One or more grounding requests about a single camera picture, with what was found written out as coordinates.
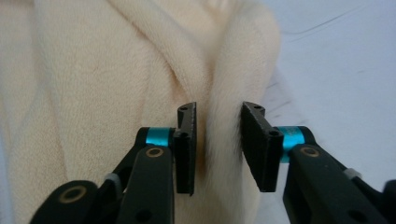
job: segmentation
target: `cream fleece fabric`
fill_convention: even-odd
[[[274,18],[255,2],[0,2],[0,130],[15,222],[29,222],[65,182],[100,185],[140,127],[175,127],[176,109],[195,101],[195,194],[176,195],[176,224],[252,223],[259,192],[238,116],[243,101],[262,98],[278,48]]]

